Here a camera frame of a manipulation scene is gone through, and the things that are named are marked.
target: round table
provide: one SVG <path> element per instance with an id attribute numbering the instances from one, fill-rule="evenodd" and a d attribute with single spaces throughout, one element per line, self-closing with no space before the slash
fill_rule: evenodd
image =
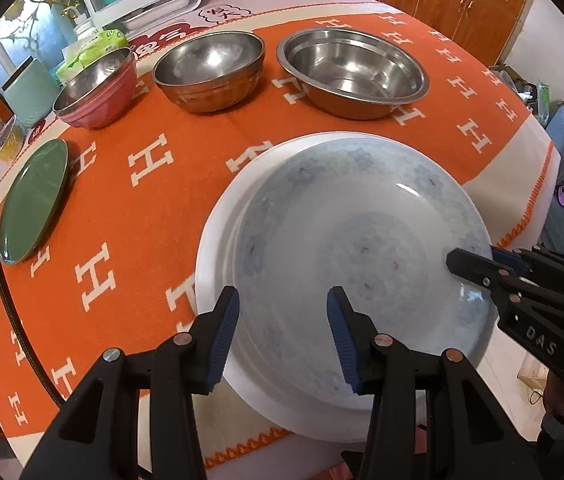
<path id="1" fill-rule="evenodd" d="M 1 211 L 37 147 L 57 137 L 69 145 L 70 181 L 52 234 L 31 258 L 5 268 L 34 350 L 64 397 L 105 349 L 153 349 L 190 325 L 195 255 L 208 214 L 249 160 L 293 137 L 351 130 L 409 144 L 464 186 L 494 245 L 536 242 L 559 156 L 517 96 L 440 33 L 372 0 L 205 0 L 200 10 L 172 21 L 132 41 L 139 79 L 123 117 L 89 131 L 51 114 L 11 167 L 0 162 Z M 428 96 L 375 121 L 344 120 L 313 107 L 278 65 L 275 47 L 316 26 L 357 28 L 398 44 L 427 70 Z M 209 28 L 255 32 L 267 56 L 262 81 L 245 102 L 196 116 L 171 104 L 150 72 L 175 43 Z M 520 400 L 515 378 L 523 356 L 496 330 L 479 370 L 518 429 L 532 436 L 538 412 Z M 144 466 L 150 461 L 147 401 L 140 400 Z M 212 478 L 261 478 L 262 468 L 274 470 L 275 478 L 306 478 L 337 462 L 343 447 L 288 436 L 223 381 L 211 396 L 195 399 L 195 411 Z M 56 412 L 0 300 L 0 423 L 21 461 Z"/>

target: stainless steel bowl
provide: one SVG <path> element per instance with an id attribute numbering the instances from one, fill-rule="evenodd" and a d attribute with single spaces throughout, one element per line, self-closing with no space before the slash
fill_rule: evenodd
<path id="1" fill-rule="evenodd" d="M 52 111 L 61 118 L 86 105 L 133 60 L 134 54 L 127 46 L 102 56 L 66 84 L 55 99 Z"/>
<path id="2" fill-rule="evenodd" d="M 422 65 L 394 44 L 349 28 L 310 28 L 277 46 L 277 60 L 318 107 L 377 119 L 428 92 Z"/>
<path id="3" fill-rule="evenodd" d="M 178 44 L 153 69 L 166 97 L 190 112 L 215 112 L 242 101 L 262 73 L 264 41 L 227 30 Z"/>

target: tablecloth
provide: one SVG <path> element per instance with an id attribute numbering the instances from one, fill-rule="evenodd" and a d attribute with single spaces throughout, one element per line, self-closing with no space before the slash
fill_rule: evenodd
<path id="1" fill-rule="evenodd" d="M 210 0 L 200 10 L 132 42 L 140 75 L 130 109 L 99 130 L 49 116 L 4 172 L 2 201 L 42 143 L 69 144 L 70 182 L 49 239 L 6 277 L 24 328 L 67 397 L 106 348 L 154 348 L 185 330 L 196 313 L 195 255 L 223 189 L 258 153 L 319 131 L 352 130 L 409 144 L 464 186 L 502 247 L 537 240 L 559 162 L 523 104 L 448 38 L 369 0 Z M 376 121 L 335 118 L 307 102 L 275 60 L 284 36 L 328 26 L 364 30 L 398 44 L 430 76 L 428 96 Z M 178 41 L 213 30 L 248 30 L 267 46 L 262 81 L 246 102 L 222 113 L 188 114 L 151 80 Z M 140 463 L 149 466 L 147 397 L 140 400 Z M 287 435 L 222 382 L 195 399 L 207 468 Z M 57 408 L 34 376 L 0 300 L 0 423 L 25 461 Z"/>

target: metal bolt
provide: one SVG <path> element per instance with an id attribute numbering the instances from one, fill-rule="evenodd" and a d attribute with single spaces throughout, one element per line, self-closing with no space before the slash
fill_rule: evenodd
<path id="1" fill-rule="evenodd" d="M 464 354 L 455 348 L 449 348 L 446 351 L 446 358 L 452 363 L 459 363 L 462 359 L 464 359 Z"/>
<path id="2" fill-rule="evenodd" d="M 104 361 L 112 363 L 113 361 L 117 361 L 120 355 L 122 355 L 122 353 L 119 348 L 109 348 L 102 354 L 102 357 L 104 358 Z"/>
<path id="3" fill-rule="evenodd" d="M 393 344 L 393 338 L 388 334 L 378 334 L 373 341 L 377 346 L 391 346 Z"/>
<path id="4" fill-rule="evenodd" d="M 173 343 L 177 346 L 186 346 L 193 340 L 193 336 L 188 332 L 180 332 L 173 336 Z"/>

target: green plate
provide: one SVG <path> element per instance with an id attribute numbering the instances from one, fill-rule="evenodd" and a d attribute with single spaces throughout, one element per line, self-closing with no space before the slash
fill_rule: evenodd
<path id="1" fill-rule="evenodd" d="M 62 197 L 68 174 L 68 146 L 62 139 L 39 147 L 15 177 L 0 217 L 0 256 L 21 262 L 42 241 Z"/>

